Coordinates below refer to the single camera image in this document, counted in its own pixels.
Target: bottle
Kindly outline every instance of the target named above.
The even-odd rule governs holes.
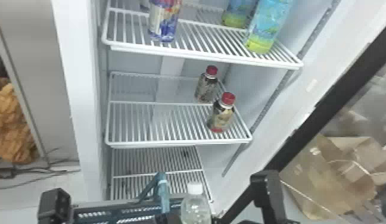
[[[188,193],[180,205],[180,219],[183,224],[211,224],[211,210],[203,196],[203,185],[188,183]]]
[[[217,100],[213,105],[213,114],[207,121],[207,127],[216,133],[224,132],[228,129],[235,112],[235,95],[230,92],[224,92],[221,100]]]
[[[230,0],[228,8],[222,14],[224,26],[244,28],[248,16],[258,0]]]
[[[256,53],[267,53],[284,25],[293,2],[294,0],[261,0],[243,44]]]
[[[213,99],[214,91],[218,83],[216,77],[217,72],[217,67],[208,66],[206,72],[201,74],[196,91],[194,92],[194,97],[196,97],[199,102],[210,102]]]
[[[182,0],[150,0],[148,34],[154,41],[172,42]]]

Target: glass door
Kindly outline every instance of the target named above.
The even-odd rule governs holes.
[[[267,167],[280,170],[298,221],[386,223],[385,41],[386,29]]]

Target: wire shelf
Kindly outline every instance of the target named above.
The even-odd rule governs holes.
[[[140,175],[128,178],[113,178],[111,199],[127,200],[136,198],[153,177],[154,175]],[[171,194],[187,194],[189,182],[201,182],[203,183],[205,195],[208,200],[211,200],[211,195],[203,171],[171,173],[167,174],[167,180],[170,184]]]
[[[199,104],[194,97],[198,78],[114,71],[111,73],[111,79],[112,101]],[[223,92],[221,84],[218,83],[213,100],[219,99]]]
[[[150,75],[147,79],[154,79],[153,77],[161,80],[178,80],[176,83],[191,82],[191,79],[184,77]],[[171,101],[175,100],[180,90],[170,88],[169,85],[157,85],[151,94],[146,94],[146,90],[142,90],[140,94],[128,94],[133,91],[133,88],[129,89],[128,86],[138,86],[135,83],[140,82],[140,80],[134,81],[135,79],[145,80],[146,78],[144,75],[111,73],[105,142],[112,148],[237,144],[252,140],[251,133],[237,109],[229,129],[223,133],[213,133],[206,126],[206,121],[212,114],[211,104],[167,102],[169,101],[166,100],[167,97],[171,98]],[[219,88],[222,91],[218,90],[218,95],[225,91],[221,83]],[[180,96],[188,96],[186,99],[189,101],[194,91],[187,91],[187,93]],[[141,101],[114,100],[124,97]]]
[[[129,11],[140,11],[144,13],[144,11],[141,11],[139,1],[110,0],[110,8],[112,10],[120,9]],[[182,10],[180,11],[179,18],[183,20],[191,20],[200,23],[208,23],[221,26],[222,13],[222,8],[212,7],[209,5],[202,5],[195,2],[183,1]]]
[[[220,10],[188,4],[182,7],[172,43],[154,42],[147,32],[148,14],[135,10],[134,1],[108,2],[101,39],[114,51],[166,55],[252,66],[297,70],[303,62],[279,41],[267,54],[256,54],[242,44],[246,30],[221,26]]]
[[[187,193],[189,182],[201,182],[204,193],[211,200],[203,165],[195,147],[113,150],[111,199],[136,198],[157,172],[167,173],[171,194]]]
[[[113,150],[113,177],[203,171],[195,147]]]

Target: open refrigerator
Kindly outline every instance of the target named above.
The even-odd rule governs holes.
[[[135,198],[166,172],[173,194],[202,182],[222,218],[252,173],[292,160],[280,154],[289,139],[386,27],[386,1],[297,1],[259,55],[241,44],[244,29],[220,24],[227,4],[184,1],[176,40],[158,43],[139,1],[52,0],[89,200]],[[237,98],[222,134],[205,127],[212,105],[193,98],[210,64],[219,68],[215,99]]]

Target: black door frame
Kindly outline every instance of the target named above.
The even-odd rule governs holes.
[[[314,112],[289,137],[264,170],[283,170],[321,129],[363,88],[386,63],[386,27],[368,46],[352,67],[317,103]],[[223,215],[222,223],[231,223],[253,198],[250,187]]]

